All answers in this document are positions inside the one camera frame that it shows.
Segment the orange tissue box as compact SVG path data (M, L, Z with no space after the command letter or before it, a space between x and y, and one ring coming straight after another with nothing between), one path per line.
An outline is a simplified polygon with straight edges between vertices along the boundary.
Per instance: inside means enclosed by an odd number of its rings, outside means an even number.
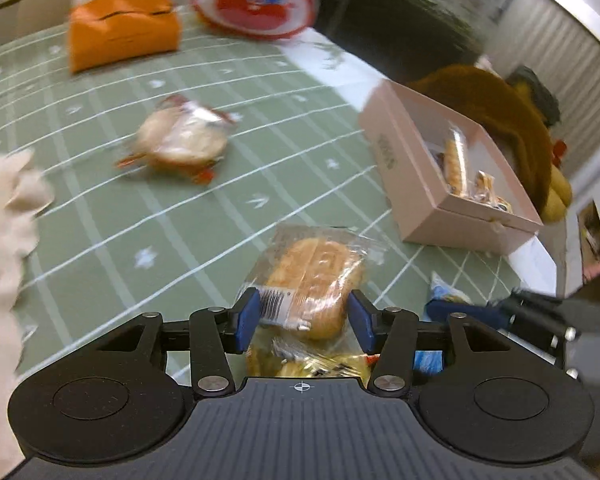
M68 58L73 73L173 52L181 24L171 0L91 0L71 10Z

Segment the rice cracker pack yellow label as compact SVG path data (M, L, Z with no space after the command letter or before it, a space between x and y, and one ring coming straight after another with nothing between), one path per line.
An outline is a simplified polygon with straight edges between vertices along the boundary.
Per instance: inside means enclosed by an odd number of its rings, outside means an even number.
M476 174L472 199L475 202L508 212L509 214L513 212L512 205L507 200L504 200L504 198L496 195L494 177L484 171L478 171Z

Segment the round pastry clear wrapper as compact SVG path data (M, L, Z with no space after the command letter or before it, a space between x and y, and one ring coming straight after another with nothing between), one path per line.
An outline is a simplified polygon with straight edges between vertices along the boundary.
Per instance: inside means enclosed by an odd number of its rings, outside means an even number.
M235 126L236 122L220 110L179 93L170 94L138 127L131 151L116 162L116 167L144 165L208 185Z

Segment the pink cardboard gift box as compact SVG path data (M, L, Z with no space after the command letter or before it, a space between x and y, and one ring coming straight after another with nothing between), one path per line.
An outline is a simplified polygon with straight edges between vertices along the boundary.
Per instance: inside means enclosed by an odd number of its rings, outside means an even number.
M476 122L391 80L358 120L404 242L507 256L538 234L528 194Z

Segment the blue white snack bag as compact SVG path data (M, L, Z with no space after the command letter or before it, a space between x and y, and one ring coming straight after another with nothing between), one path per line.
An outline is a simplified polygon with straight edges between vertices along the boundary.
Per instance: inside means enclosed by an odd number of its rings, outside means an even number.
M445 323L449 314L457 306L470 304L471 299L461 290L447 283L437 272L432 272L429 282L429 298L422 320L425 322ZM441 350L417 350L415 370L426 376L443 370L443 352Z

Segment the cream fringed cloth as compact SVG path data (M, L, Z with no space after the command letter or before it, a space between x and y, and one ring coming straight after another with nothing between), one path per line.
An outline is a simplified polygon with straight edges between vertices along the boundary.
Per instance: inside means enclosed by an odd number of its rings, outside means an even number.
M54 192L33 165L33 152L0 154L0 479L23 461L7 418L17 385L22 333L12 313L23 278L23 260L38 244L36 216L54 200Z

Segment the brown fleece jacket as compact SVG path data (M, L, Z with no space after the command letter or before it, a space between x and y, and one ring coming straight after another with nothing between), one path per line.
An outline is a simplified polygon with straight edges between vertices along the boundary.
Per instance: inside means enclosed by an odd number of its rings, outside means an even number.
M554 223L562 208L550 194L552 144L542 120L502 78L471 65L450 65L408 88L479 124L513 156L518 180L541 219Z

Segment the small gold snack pack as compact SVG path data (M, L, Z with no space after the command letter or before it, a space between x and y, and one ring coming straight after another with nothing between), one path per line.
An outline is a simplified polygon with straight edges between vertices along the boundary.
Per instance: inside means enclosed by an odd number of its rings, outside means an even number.
M360 378L367 384L378 354L338 353L294 338L265 334L246 352L247 372L253 377Z

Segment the long biscuit clear pack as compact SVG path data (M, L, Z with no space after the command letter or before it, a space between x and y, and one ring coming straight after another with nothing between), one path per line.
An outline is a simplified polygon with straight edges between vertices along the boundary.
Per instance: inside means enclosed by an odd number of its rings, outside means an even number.
M444 139L443 174L451 194L469 196L467 142L463 131L454 124L449 124Z

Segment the white paper sheets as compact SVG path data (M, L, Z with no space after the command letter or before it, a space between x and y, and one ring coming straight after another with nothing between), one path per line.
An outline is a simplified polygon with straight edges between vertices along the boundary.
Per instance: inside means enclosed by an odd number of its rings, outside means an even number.
M357 56L340 48L313 28L307 28L290 39L276 40L294 64L321 84L333 88L355 110L360 112L374 89L386 76Z

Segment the sliced bread clear pack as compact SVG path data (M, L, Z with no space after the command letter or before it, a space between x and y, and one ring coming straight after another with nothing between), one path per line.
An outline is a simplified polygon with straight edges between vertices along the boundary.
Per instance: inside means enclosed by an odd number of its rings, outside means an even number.
M386 246L346 228L281 223L276 226L242 287L260 294L260 320L301 339L340 335L346 302L371 266L385 260Z

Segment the green checked tablecloth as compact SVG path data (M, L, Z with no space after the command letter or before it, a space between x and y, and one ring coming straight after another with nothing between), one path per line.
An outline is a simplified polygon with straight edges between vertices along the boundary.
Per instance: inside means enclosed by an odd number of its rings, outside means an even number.
M381 307L422 310L437 272L477 302L519 284L492 255L400 240L358 111L275 44L184 21L178 52L73 75L54 27L0 47L0 152L32 150L55 192L16 307L28 376L140 312L230 304L278 222L342 226L386 246ZM170 94L227 112L213 181L116 162Z

